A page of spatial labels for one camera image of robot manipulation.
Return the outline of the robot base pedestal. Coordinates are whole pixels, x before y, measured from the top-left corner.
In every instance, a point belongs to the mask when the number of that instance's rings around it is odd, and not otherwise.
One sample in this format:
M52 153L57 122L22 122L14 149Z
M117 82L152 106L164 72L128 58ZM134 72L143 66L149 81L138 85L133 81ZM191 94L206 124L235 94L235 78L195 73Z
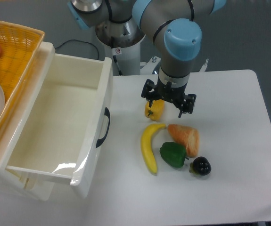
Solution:
M145 34L133 18L123 23L104 21L95 27L105 56L112 59L113 75L140 74L140 44Z

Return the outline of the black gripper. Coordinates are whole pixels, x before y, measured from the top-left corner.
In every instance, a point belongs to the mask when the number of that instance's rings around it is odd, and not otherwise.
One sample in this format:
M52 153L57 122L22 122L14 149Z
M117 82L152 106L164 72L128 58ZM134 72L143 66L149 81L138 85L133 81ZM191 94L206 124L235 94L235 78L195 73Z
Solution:
M154 101L160 99L174 104L179 109L179 118L183 114L192 114L197 96L196 94L185 94L188 80L188 75L182 78L173 78L166 74L159 74L157 84L150 79L146 80L141 97L148 101L148 106L152 106Z

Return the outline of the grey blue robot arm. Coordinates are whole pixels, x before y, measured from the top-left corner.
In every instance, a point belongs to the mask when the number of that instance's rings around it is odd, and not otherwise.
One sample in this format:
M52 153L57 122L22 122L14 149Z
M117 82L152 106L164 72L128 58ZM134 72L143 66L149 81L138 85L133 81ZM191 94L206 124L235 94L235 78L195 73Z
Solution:
M95 28L120 75L140 71L134 48L149 38L161 54L157 83L147 80L141 96L164 100L192 113L196 95L185 94L202 31L195 19L225 5L223 0L71 0L68 8L82 29Z

